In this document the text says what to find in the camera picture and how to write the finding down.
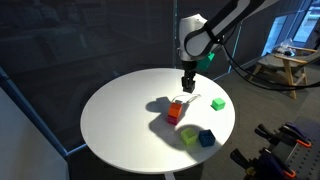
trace orange part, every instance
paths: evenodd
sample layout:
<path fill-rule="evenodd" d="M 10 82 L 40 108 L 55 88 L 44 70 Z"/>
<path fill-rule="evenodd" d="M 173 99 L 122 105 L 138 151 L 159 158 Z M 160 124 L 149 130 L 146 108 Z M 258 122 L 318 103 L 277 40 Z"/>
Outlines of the orange part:
<path fill-rule="evenodd" d="M 311 143 L 310 142 L 309 142 L 309 144 L 306 144 L 303 141 L 300 141 L 299 139 L 297 139 L 297 143 L 301 144 L 302 146 L 304 146 L 306 148 L 310 148 L 311 147 Z"/>
<path fill-rule="evenodd" d="M 287 171 L 283 171 L 284 172 L 284 174 L 286 175 L 286 176 L 288 176 L 289 178 L 294 178 L 294 177 L 296 177 L 296 172 L 295 171 L 293 171 L 293 170 L 291 170 L 291 173 L 289 173 L 289 172 L 287 172 Z"/>
<path fill-rule="evenodd" d="M 169 107 L 168 115 L 178 119 L 181 114 L 181 111 L 182 111 L 182 104 L 171 103 Z"/>

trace yellow-green cube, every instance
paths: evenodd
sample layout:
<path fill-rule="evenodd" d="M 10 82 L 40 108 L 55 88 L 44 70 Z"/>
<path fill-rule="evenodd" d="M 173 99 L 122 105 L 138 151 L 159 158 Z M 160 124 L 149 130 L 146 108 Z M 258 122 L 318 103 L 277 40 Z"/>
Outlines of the yellow-green cube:
<path fill-rule="evenodd" d="M 191 128 L 187 128 L 181 131 L 181 138 L 185 145 L 189 146 L 197 141 L 198 134 Z"/>

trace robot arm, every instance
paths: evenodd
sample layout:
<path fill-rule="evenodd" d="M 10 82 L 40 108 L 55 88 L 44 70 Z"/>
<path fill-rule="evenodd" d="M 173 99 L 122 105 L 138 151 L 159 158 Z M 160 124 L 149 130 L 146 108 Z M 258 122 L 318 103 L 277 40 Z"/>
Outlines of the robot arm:
<path fill-rule="evenodd" d="M 192 93 L 195 87 L 197 60 L 205 58 L 210 51 L 222 44 L 222 38 L 240 21 L 265 9 L 278 0 L 231 0 L 211 20 L 199 14 L 180 20 L 179 56 L 185 70 L 181 78 L 183 91 Z"/>

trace blue cube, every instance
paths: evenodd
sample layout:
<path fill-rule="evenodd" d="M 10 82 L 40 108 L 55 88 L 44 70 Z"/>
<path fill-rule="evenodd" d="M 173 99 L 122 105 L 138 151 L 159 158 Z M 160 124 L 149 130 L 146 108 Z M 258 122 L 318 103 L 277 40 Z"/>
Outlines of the blue cube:
<path fill-rule="evenodd" d="M 210 129 L 200 131 L 198 137 L 202 147 L 213 146 L 214 142 L 216 141 L 216 138 Z"/>

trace cube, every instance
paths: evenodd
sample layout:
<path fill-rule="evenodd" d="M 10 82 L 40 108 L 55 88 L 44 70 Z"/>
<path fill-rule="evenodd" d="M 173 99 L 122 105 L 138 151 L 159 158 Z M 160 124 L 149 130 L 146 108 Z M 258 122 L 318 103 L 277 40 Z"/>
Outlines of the cube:
<path fill-rule="evenodd" d="M 181 138 L 185 145 L 190 146 L 197 141 L 198 135 L 193 129 L 187 128 L 181 131 Z"/>
<path fill-rule="evenodd" d="M 177 125 L 178 122 L 179 122 L 179 119 L 175 118 L 175 117 L 171 117 L 171 116 L 168 116 L 167 117 L 167 122 L 169 124 L 172 124 L 172 125 Z"/>
<path fill-rule="evenodd" d="M 214 56 L 215 54 L 210 52 L 204 59 L 198 60 L 196 70 L 207 71 Z"/>
<path fill-rule="evenodd" d="M 199 132 L 199 141 L 202 147 L 213 146 L 216 138 L 212 134 L 211 130 L 203 130 Z"/>
<path fill-rule="evenodd" d="M 171 116 L 171 117 L 174 117 L 176 119 L 179 119 L 181 111 L 182 111 L 182 104 L 171 103 L 171 105 L 169 107 L 168 116 Z"/>
<path fill-rule="evenodd" d="M 222 100 L 221 98 L 217 98 L 217 99 L 214 99 L 214 100 L 212 101 L 211 107 L 212 107 L 213 109 L 215 109 L 216 111 L 218 111 L 218 110 L 223 109 L 224 106 L 225 106 L 225 104 L 226 104 L 226 103 L 224 102 L 224 100 Z"/>

